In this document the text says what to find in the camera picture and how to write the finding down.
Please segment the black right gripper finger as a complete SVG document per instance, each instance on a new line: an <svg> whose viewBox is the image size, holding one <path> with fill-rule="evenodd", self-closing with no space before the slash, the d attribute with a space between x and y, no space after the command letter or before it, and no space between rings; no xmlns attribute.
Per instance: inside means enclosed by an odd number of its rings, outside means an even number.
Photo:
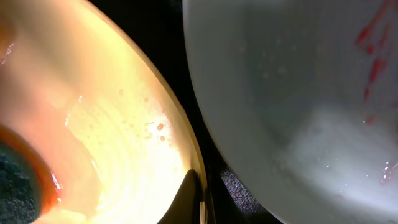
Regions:
<svg viewBox="0 0 398 224"><path fill-rule="evenodd" d="M169 209L158 224L199 224L202 189L198 174L190 169Z"/></svg>

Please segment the yellow plate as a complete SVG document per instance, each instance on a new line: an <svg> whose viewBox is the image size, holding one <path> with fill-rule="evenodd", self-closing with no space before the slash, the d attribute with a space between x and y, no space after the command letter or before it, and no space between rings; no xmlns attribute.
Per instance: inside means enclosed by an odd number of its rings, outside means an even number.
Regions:
<svg viewBox="0 0 398 224"><path fill-rule="evenodd" d="M59 203L32 223L158 223L193 169L178 99L145 53L88 1L1 2L1 126L53 173Z"/></svg>

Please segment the mint green plate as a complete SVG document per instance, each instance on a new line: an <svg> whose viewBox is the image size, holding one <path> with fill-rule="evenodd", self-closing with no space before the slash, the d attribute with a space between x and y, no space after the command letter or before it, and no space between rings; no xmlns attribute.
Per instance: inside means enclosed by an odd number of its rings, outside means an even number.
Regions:
<svg viewBox="0 0 398 224"><path fill-rule="evenodd" d="M397 222L397 2L184 1L195 96L283 223Z"/></svg>

